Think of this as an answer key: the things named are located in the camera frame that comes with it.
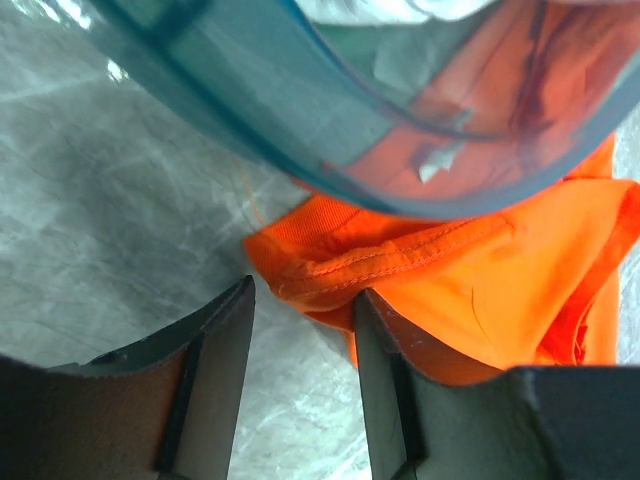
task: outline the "seam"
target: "seam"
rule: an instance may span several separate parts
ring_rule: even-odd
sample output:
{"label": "seam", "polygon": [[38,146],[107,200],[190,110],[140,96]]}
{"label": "seam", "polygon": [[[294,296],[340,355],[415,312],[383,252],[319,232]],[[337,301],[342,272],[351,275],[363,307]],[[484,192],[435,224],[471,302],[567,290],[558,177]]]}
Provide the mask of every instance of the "seam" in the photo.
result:
{"label": "seam", "polygon": [[360,283],[360,282],[365,281],[365,280],[371,280],[373,278],[383,277],[385,275],[389,275],[389,274],[392,274],[392,273],[404,272],[406,270],[411,270],[413,268],[420,267],[422,265],[425,265],[425,264],[428,264],[430,262],[433,262],[434,260],[442,257],[443,255],[445,255],[446,253],[449,253],[451,250],[454,250],[457,247],[460,247],[462,245],[466,245],[468,243],[471,243],[472,241],[482,237],[483,235],[486,235],[487,233],[489,233],[489,232],[491,232],[493,230],[497,230],[499,226],[501,226],[501,225],[493,225],[493,226],[491,226],[491,227],[489,227],[489,228],[487,228],[485,230],[482,230],[481,232],[478,232],[477,234],[475,234],[472,237],[469,237],[469,238],[467,238],[467,239],[465,239],[463,241],[460,241],[460,242],[456,242],[456,243],[450,245],[449,247],[445,248],[444,250],[440,250],[439,252],[437,252],[437,253],[435,253],[433,255],[430,255],[427,258],[421,258],[420,260],[412,262],[412,263],[410,263],[408,265],[402,265],[402,266],[399,266],[399,267],[387,268],[387,269],[382,270],[380,272],[371,273],[371,274],[368,274],[368,275],[362,275],[360,277],[353,278],[353,279],[349,280],[348,282],[343,282],[343,283],[341,283],[339,285],[334,285],[333,287],[327,287],[327,288],[323,288],[323,289],[320,289],[320,290],[314,290],[314,291],[311,291],[311,292],[304,292],[304,293],[300,293],[298,295],[293,295],[293,296],[289,297],[289,300],[294,300],[295,301],[295,300],[298,300],[298,299],[301,299],[301,298],[311,297],[311,296],[314,296],[314,295],[317,295],[317,294],[320,294],[320,293],[335,292],[336,290],[341,290],[341,289],[343,289],[345,287],[354,285],[356,283]]}
{"label": "seam", "polygon": [[448,229],[446,229],[444,231],[441,231],[441,232],[438,232],[438,233],[432,235],[431,237],[429,237],[428,239],[424,240],[423,242],[420,242],[417,245],[413,245],[411,247],[402,248],[400,250],[396,250],[395,252],[374,252],[374,253],[369,253],[367,255],[362,255],[362,256],[359,256],[359,257],[356,257],[356,258],[351,258],[349,260],[345,260],[344,262],[338,263],[336,265],[332,265],[331,267],[326,267],[326,268],[321,269],[321,270],[316,270],[316,271],[312,272],[311,274],[304,274],[304,273],[303,274],[299,274],[299,275],[290,274],[290,275],[283,276],[283,278],[286,279],[286,280],[300,280],[300,279],[304,279],[304,278],[317,278],[317,277],[321,277],[321,276],[327,275],[329,273],[333,273],[336,270],[339,270],[339,269],[341,269],[343,267],[347,267],[349,265],[352,265],[352,264],[354,264],[356,262],[359,262],[359,261],[362,261],[362,260],[368,260],[370,258],[375,258],[375,257],[380,257],[380,256],[395,255],[395,254],[398,254],[398,253],[410,252],[410,251],[413,251],[413,250],[415,250],[417,248],[422,248],[422,247],[426,246],[427,244],[433,242],[434,240],[438,240],[439,238],[443,237],[444,235],[446,235],[448,233],[451,233],[451,232],[453,232],[455,230],[458,230],[458,229],[464,227],[465,225],[468,225],[471,222],[472,222],[472,220],[468,220],[468,221],[466,221],[466,222],[464,222],[462,224],[456,225],[454,227],[450,227],[450,228],[448,228]]}

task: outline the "orange safety vest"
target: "orange safety vest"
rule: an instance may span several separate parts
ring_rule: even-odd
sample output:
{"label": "orange safety vest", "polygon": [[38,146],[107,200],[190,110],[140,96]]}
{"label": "orange safety vest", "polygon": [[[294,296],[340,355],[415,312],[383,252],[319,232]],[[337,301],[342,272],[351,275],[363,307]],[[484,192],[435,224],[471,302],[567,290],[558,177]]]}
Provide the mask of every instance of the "orange safety vest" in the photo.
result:
{"label": "orange safety vest", "polygon": [[[450,171],[423,184],[416,152],[446,142],[400,125],[349,175],[386,193],[438,198],[517,183],[571,148],[566,132],[591,117],[638,51],[640,8],[542,5],[504,2],[411,107],[427,120],[474,110],[466,128],[504,141],[469,141]],[[611,178],[614,143],[495,214],[425,222],[316,195],[245,247],[276,296],[341,329],[352,352],[353,300],[373,288],[437,339],[499,369],[612,364],[617,269],[640,235],[640,186]],[[533,164],[505,163],[522,148]]]}
{"label": "orange safety vest", "polygon": [[616,360],[617,269],[640,236],[640,185],[609,139],[571,176],[500,213],[425,223],[316,195],[245,239],[273,293],[345,332],[373,288],[450,347],[500,369]]}
{"label": "orange safety vest", "polygon": [[579,140],[579,128],[639,49],[640,4],[506,1],[410,108],[438,124],[472,112],[465,131],[499,138],[468,140],[450,170],[423,184],[416,161],[450,139],[398,125],[345,173],[386,194],[414,199],[517,183]]}

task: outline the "floor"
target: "floor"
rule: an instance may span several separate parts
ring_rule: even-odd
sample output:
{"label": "floor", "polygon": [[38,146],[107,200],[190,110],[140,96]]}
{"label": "floor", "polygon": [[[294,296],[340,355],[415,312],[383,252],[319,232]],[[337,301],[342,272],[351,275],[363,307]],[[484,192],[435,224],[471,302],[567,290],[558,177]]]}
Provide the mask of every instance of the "floor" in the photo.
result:
{"label": "floor", "polygon": [[[251,271],[248,192],[267,222],[306,194],[199,135],[33,4],[0,4],[0,352],[51,366],[200,307]],[[640,179],[638,151],[640,109],[620,131],[618,175]],[[639,268],[636,252],[623,363],[640,363]],[[258,284],[229,478],[370,478],[341,338]]]}

